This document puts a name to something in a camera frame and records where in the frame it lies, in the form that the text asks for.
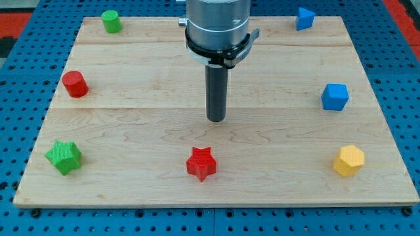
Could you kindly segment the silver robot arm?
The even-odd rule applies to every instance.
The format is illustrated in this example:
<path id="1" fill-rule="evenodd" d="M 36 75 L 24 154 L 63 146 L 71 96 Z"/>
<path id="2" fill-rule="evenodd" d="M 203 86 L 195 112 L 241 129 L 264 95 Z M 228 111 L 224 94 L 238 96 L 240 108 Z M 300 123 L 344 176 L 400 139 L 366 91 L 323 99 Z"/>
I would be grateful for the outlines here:
<path id="1" fill-rule="evenodd" d="M 250 0 L 186 0 L 190 56 L 210 68 L 232 69 L 251 51 L 260 29 L 249 31 Z"/>

